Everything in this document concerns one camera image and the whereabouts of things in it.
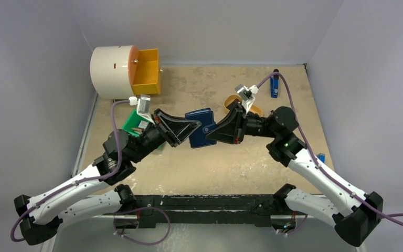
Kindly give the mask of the blue leather card holder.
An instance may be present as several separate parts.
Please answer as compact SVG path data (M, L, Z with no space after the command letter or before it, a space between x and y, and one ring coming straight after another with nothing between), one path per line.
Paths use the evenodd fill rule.
M195 120L201 123L190 136L189 142L192 149L203 148L206 146L215 145L217 141L206 139L206 135L216 129L217 125L214 120L214 113L211 108L203 108L185 113L187 120Z

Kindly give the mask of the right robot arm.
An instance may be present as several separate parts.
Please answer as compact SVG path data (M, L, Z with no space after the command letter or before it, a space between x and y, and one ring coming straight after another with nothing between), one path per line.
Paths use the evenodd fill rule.
M273 206L281 214L289 210L319 219L334 228L348 244L359 247L380 223L376 213L383 209L383 198L352 186L310 153L305 141L294 130L299 123L290 107L281 106L268 117L245 112L237 102L229 113L206 134L206 138L227 144L239 144L245 135L272 138L266 148L278 163L298 173L314 185L324 197L308 194L291 184L274 194Z

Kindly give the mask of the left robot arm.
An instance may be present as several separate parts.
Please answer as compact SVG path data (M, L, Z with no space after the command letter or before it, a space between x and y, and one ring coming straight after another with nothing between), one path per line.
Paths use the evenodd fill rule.
M165 143L179 146L200 126L198 120L157 109L138 135L114 129L103 143L104 153L80 173L37 196L14 199L19 218L10 231L12 241L38 245L68 224L101 214L140 211L131 188L121 181L135 172L135 163Z

